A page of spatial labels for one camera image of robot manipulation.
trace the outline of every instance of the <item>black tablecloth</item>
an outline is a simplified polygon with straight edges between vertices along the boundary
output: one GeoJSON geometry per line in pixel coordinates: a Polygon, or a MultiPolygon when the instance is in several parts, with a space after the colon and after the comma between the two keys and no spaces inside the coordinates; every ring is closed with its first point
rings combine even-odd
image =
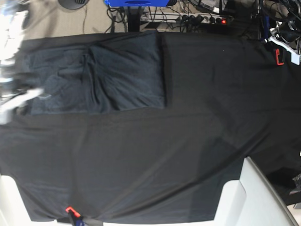
{"type": "MultiPolygon", "coordinates": [[[[137,34],[31,40],[23,52],[121,35],[137,34]]],[[[161,35],[165,109],[16,116],[0,127],[1,174],[16,180],[32,220],[64,218],[70,205],[104,222],[212,220],[246,156],[265,172],[279,158],[301,166],[298,66],[277,66],[258,42],[161,35]]]]}

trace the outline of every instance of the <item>dark gray garment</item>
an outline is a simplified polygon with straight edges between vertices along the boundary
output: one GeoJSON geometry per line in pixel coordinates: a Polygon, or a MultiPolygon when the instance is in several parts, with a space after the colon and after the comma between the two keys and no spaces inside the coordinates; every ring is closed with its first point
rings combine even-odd
{"type": "Polygon", "coordinates": [[[36,75],[50,98],[28,114],[110,113],[164,108],[160,42],[155,32],[131,39],[44,49],[25,56],[21,72],[36,75]]]}

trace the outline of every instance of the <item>black base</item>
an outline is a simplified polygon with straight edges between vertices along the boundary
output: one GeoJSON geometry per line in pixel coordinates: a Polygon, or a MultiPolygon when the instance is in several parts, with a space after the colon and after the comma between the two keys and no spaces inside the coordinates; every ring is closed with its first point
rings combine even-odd
{"type": "Polygon", "coordinates": [[[89,0],[58,0],[60,5],[66,9],[79,9],[88,3],[89,0]]]}
{"type": "Polygon", "coordinates": [[[139,32],[140,31],[140,17],[144,11],[144,7],[124,7],[125,13],[127,14],[128,32],[139,32]]]}

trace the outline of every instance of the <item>blue bin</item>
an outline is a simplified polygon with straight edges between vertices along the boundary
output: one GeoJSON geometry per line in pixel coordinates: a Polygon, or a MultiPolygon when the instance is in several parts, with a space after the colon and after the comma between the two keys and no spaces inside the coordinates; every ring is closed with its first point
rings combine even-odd
{"type": "Polygon", "coordinates": [[[106,4],[112,7],[120,6],[172,6],[177,1],[176,0],[105,0],[106,4]]]}

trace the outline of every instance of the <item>orange clip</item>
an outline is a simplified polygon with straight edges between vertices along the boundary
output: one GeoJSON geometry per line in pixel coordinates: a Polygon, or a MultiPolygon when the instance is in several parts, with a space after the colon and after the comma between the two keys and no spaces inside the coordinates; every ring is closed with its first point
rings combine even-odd
{"type": "Polygon", "coordinates": [[[69,213],[70,210],[74,213],[74,216],[76,216],[77,218],[80,217],[80,214],[79,214],[74,208],[72,208],[71,206],[69,206],[69,207],[67,207],[67,208],[65,209],[65,211],[66,211],[67,213],[69,213]]]}
{"type": "Polygon", "coordinates": [[[277,48],[276,49],[276,63],[277,63],[277,65],[284,65],[284,62],[282,62],[282,63],[279,62],[279,56],[280,56],[280,50],[277,48]]]}

